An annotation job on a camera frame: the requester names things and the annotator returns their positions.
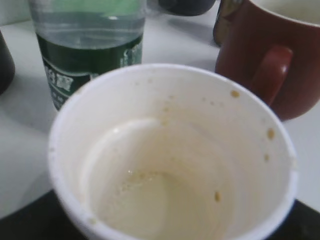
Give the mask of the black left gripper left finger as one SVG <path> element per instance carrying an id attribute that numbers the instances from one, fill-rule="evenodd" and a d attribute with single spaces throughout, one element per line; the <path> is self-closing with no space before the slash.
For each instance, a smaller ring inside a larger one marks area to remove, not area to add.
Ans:
<path id="1" fill-rule="evenodd" d="M 2 240 L 80 240 L 82 234 L 51 190 L 0 220 Z"/>

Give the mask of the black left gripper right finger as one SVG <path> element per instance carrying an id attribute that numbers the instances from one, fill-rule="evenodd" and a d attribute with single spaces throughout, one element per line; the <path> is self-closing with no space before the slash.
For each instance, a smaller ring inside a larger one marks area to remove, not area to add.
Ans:
<path id="1" fill-rule="evenodd" d="M 271 235 L 272 240 L 319 240 L 320 213 L 299 200 L 282 225 Z"/>

